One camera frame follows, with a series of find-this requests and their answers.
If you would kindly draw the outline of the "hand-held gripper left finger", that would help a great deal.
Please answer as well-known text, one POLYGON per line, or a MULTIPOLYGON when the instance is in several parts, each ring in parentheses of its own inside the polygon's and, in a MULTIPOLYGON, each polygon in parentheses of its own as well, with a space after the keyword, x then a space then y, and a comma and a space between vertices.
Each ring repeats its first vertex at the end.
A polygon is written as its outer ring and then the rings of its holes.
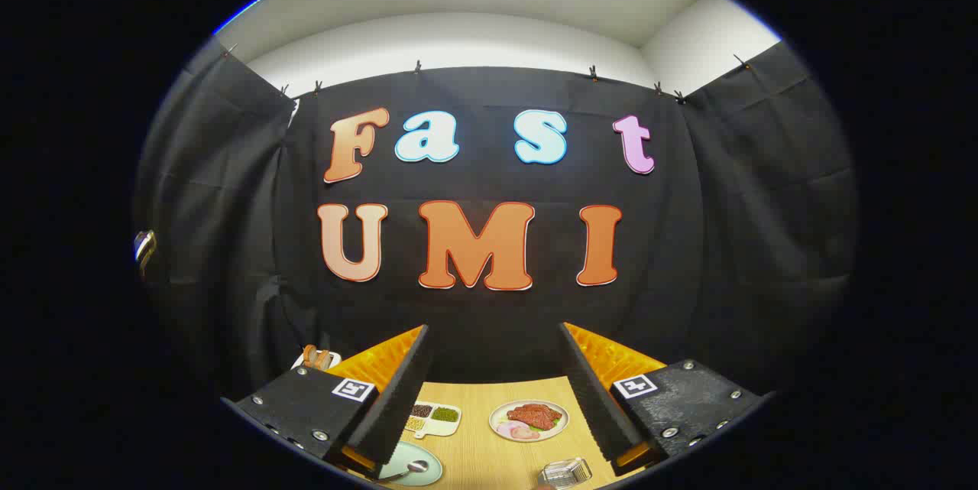
POLYGON ((426 381, 429 334, 422 324, 331 368, 300 362, 241 399, 221 402, 315 463, 379 479, 426 381))

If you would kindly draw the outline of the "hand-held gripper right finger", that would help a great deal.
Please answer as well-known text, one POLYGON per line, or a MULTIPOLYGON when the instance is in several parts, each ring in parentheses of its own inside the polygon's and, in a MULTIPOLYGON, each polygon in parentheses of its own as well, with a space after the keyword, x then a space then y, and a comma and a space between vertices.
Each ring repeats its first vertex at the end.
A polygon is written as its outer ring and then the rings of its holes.
POLYGON ((558 333, 566 378, 618 476, 703 447, 771 401, 703 362, 664 364, 572 323, 558 333))

